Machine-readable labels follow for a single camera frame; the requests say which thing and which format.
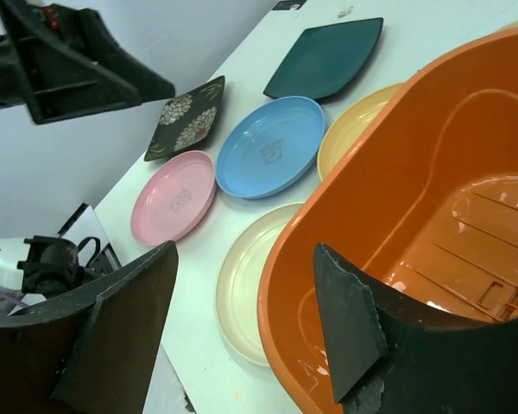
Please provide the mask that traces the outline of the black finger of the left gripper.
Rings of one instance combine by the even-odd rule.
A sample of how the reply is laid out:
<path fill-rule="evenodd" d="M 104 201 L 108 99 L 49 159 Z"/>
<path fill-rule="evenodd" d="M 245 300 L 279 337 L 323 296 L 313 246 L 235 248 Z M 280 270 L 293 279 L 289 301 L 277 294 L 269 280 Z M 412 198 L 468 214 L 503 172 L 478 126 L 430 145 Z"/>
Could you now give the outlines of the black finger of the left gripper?
<path fill-rule="evenodd" d="M 119 46 L 94 9 L 0 1 L 0 109 L 36 124 L 173 97 L 174 85 Z"/>

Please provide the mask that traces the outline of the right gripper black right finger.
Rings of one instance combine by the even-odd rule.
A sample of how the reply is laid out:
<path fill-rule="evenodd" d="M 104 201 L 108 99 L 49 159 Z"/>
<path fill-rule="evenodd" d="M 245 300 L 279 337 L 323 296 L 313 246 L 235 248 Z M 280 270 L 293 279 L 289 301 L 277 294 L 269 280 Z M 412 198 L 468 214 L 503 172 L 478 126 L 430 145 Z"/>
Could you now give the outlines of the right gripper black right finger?
<path fill-rule="evenodd" d="M 346 413 L 518 413 L 518 318 L 483 323 L 313 253 L 333 397 Z"/>

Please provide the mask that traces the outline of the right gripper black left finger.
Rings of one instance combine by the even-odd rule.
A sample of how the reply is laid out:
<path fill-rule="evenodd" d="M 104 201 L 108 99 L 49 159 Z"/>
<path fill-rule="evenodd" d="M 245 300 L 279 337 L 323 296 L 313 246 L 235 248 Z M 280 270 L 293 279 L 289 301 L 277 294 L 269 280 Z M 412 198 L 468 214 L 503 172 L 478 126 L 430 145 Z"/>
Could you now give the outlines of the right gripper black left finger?
<path fill-rule="evenodd" d="M 174 291 L 174 242 L 0 316 L 0 413 L 140 413 Z"/>

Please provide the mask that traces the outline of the black floral square plate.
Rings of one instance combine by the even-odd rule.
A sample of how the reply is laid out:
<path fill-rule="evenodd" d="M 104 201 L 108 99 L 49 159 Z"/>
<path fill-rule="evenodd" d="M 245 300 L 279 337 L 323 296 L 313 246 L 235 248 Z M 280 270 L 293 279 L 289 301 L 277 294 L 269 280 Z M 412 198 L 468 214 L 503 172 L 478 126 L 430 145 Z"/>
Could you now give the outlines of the black floral square plate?
<path fill-rule="evenodd" d="M 222 113 L 225 76 L 169 100 L 143 156 L 145 162 L 171 159 L 205 144 Z"/>

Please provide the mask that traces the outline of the cream round plate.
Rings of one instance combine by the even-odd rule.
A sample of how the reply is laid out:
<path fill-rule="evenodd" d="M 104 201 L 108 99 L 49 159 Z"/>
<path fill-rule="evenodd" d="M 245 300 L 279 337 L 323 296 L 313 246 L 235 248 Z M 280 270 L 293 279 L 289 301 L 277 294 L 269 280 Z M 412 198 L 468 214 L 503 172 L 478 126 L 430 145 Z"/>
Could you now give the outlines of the cream round plate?
<path fill-rule="evenodd" d="M 221 335 L 233 351 L 259 367 L 269 366 L 257 316 L 262 271 L 275 241 L 301 206 L 285 204 L 257 218 L 232 243 L 218 273 L 215 315 Z"/>

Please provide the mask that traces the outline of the pink round plate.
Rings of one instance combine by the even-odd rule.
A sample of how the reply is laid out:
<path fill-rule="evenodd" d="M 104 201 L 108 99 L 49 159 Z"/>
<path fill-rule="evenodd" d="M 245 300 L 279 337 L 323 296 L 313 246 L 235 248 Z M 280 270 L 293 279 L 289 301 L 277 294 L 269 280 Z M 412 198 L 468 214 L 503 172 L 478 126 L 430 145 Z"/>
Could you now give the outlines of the pink round plate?
<path fill-rule="evenodd" d="M 204 218 L 216 191 L 215 165 L 207 153 L 175 156 L 139 194 L 130 219 L 133 237 L 146 247 L 178 241 Z"/>

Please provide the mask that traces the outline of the light blue round plate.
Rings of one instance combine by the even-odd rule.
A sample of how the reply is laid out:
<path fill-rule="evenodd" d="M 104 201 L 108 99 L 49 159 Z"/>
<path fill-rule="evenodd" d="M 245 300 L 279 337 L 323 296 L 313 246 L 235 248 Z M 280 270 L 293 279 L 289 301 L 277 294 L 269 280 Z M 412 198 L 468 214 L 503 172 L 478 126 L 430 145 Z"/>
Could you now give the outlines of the light blue round plate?
<path fill-rule="evenodd" d="M 246 116 L 228 135 L 216 165 L 219 188 L 234 198 L 267 198 L 313 165 L 325 135 L 325 113 L 308 97 L 283 97 Z"/>

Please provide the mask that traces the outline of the peach round plate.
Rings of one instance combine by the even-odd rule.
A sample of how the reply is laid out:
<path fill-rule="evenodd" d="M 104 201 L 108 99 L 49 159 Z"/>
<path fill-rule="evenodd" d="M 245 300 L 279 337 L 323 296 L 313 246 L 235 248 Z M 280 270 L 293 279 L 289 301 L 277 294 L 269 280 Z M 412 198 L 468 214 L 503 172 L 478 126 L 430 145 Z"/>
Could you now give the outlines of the peach round plate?
<path fill-rule="evenodd" d="M 403 85 L 397 83 L 372 92 L 345 110 L 331 125 L 318 151 L 317 172 L 320 180 L 327 177 Z"/>

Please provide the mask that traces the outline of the dark teal square plate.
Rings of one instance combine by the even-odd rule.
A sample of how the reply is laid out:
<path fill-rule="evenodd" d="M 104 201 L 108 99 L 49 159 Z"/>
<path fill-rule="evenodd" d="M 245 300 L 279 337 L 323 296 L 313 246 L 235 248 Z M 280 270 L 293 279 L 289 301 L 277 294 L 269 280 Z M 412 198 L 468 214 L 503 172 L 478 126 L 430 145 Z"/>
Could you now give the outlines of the dark teal square plate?
<path fill-rule="evenodd" d="M 266 97 L 322 100 L 338 94 L 363 69 L 382 33 L 381 17 L 305 29 L 265 86 Z"/>

